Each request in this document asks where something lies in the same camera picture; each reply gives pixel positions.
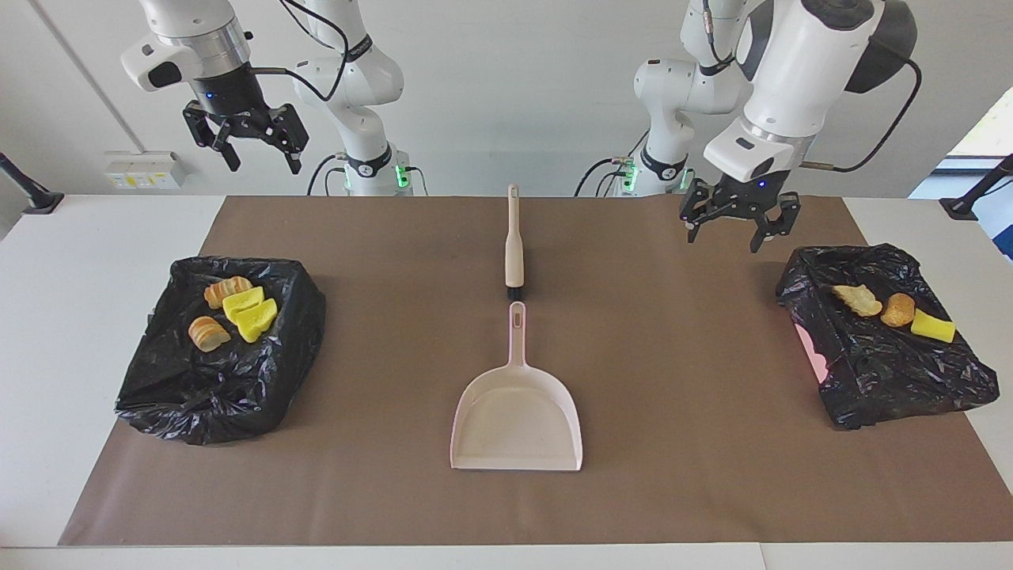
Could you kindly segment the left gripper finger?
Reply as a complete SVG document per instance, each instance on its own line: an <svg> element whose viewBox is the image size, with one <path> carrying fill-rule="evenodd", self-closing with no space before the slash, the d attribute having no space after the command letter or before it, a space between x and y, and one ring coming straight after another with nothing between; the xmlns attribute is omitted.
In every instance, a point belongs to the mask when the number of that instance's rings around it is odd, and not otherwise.
<svg viewBox="0 0 1013 570"><path fill-rule="evenodd" d="M718 184L706 183L702 178L694 178L689 184L679 210L680 220L684 221L688 230L688 243L695 241L703 224L724 216L725 207L713 201L718 190Z"/></svg>
<svg viewBox="0 0 1013 570"><path fill-rule="evenodd" d="M799 195L778 195L776 203L780 210L780 216L776 219L769 218L766 210L760 206L749 206L750 214L757 224L755 234L750 239L749 249L751 253L757 253L765 241L770 241L774 237L786 237L792 230L801 209Z"/></svg>

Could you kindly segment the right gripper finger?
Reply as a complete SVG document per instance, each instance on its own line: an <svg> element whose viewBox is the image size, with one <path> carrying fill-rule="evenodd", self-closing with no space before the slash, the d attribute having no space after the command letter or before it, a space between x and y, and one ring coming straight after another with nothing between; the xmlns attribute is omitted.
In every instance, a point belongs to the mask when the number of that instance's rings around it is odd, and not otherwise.
<svg viewBox="0 0 1013 570"><path fill-rule="evenodd" d="M184 123L187 123L191 132L194 144L199 147L211 148L216 151L226 162L231 172L236 172L241 165L241 161L229 142L231 125L228 119L214 133L209 126L209 112L200 107L198 101L189 101L184 107Z"/></svg>
<svg viewBox="0 0 1013 570"><path fill-rule="evenodd" d="M309 134L296 108L285 104L269 109L265 141L283 153L290 172L297 176L302 169L301 154L309 143Z"/></svg>

